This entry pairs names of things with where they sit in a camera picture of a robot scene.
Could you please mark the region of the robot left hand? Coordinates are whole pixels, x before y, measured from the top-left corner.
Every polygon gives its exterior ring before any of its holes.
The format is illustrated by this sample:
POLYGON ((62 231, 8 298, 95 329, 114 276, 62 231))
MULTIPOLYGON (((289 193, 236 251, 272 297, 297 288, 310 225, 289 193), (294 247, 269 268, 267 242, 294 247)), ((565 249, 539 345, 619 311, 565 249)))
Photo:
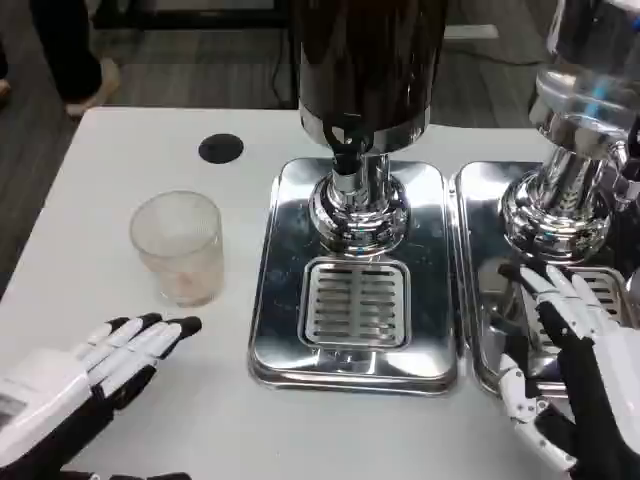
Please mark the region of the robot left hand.
POLYGON ((100 478, 67 466, 201 328, 196 316, 151 312, 106 321, 70 350, 31 352, 1 376, 2 478, 100 478))

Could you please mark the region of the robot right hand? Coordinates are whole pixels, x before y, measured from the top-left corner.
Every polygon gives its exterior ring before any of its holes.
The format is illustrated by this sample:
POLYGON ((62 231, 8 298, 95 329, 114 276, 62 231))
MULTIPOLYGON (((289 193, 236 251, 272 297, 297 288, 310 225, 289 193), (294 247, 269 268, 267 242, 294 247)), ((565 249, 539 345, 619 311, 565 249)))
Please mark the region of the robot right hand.
POLYGON ((557 347, 565 415, 527 374, 528 341, 509 336, 498 389, 514 430, 569 479, 639 476, 639 332, 620 325, 579 274, 549 263, 503 264, 525 288, 557 347))

